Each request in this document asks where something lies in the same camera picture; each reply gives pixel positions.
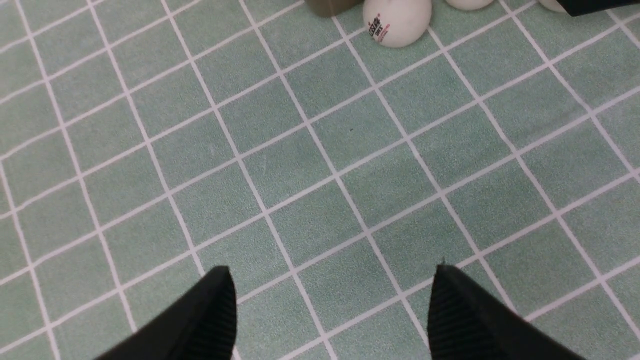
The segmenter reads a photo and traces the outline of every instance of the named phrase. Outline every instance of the green tile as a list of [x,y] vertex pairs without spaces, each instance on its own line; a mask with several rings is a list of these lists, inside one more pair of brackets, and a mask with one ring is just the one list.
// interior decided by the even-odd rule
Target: green tile
[[396,295],[366,239],[302,270],[300,279],[326,331]]
[[51,81],[62,118],[69,121],[122,93],[118,76],[107,54]]
[[63,359],[91,359],[131,334],[117,296],[93,306],[53,329]]
[[331,338],[344,359],[430,359],[429,350],[400,303]]
[[236,345],[243,359],[277,359],[319,336],[292,279],[238,307]]
[[213,113],[156,140],[153,145],[169,187],[199,176],[234,156]]
[[275,69],[254,31],[196,61],[216,102],[273,75]]
[[84,180],[101,224],[142,206],[164,192],[146,148],[90,174]]
[[32,259],[95,230],[79,183],[27,206],[20,212],[20,226]]
[[563,59],[556,68],[578,95],[595,108],[637,86],[629,74],[637,72],[638,63],[637,47],[618,30]]
[[492,252],[486,260],[523,315],[595,278],[557,222]]
[[295,266],[362,232],[334,181],[278,209],[271,218]]
[[543,70],[485,101],[507,138],[517,148],[546,136],[585,114],[584,108]]
[[403,290],[432,277],[442,259],[455,264],[474,254],[440,200],[383,227],[373,237]]
[[434,193],[407,145],[400,145],[342,177],[367,226],[373,226]]
[[20,94],[0,106],[0,154],[58,126],[44,85]]
[[240,153],[284,133],[302,119],[280,79],[220,108]]
[[109,42],[119,40],[166,15],[162,3],[156,0],[103,1],[95,7],[95,12]]
[[214,242],[198,255],[206,268],[229,266],[237,297],[289,271],[269,226],[262,219]]
[[47,74],[67,67],[104,47],[89,10],[35,37]]
[[200,1],[176,15],[175,22],[192,55],[250,27],[239,1]]
[[233,164],[181,190],[175,201],[195,244],[258,215],[240,167]]
[[296,67],[286,77],[310,119],[369,87],[346,45]]
[[480,249],[550,214],[515,160],[453,191],[447,198]]
[[401,138],[374,93],[321,118],[313,128],[339,170]]
[[0,309],[2,347],[44,326],[29,274],[0,286]]
[[244,162],[267,207],[331,175],[306,129],[251,154]]
[[413,142],[443,188],[511,154],[479,106],[456,115]]
[[593,360],[628,359],[640,351],[640,342],[599,286],[535,319],[533,325]]
[[113,54],[129,88],[187,60],[168,20],[119,44]]
[[149,137],[158,135],[209,108],[190,66],[185,66],[133,94]]
[[638,206],[640,186],[631,179],[564,216],[602,272],[609,272],[640,256]]
[[[291,29],[313,31],[291,31]],[[298,6],[260,28],[279,66],[286,68],[324,49],[342,37],[331,19],[319,17],[308,6]]]
[[393,80],[382,93],[408,133],[473,101],[443,56]]
[[542,59],[513,21],[454,48],[451,56],[479,95],[542,65]]
[[141,327],[153,320],[198,280],[198,269],[189,256],[126,289],[136,325]]
[[558,208],[627,173],[591,122],[544,143],[523,159]]
[[60,132],[11,155],[4,161],[4,171],[16,206],[76,174]]

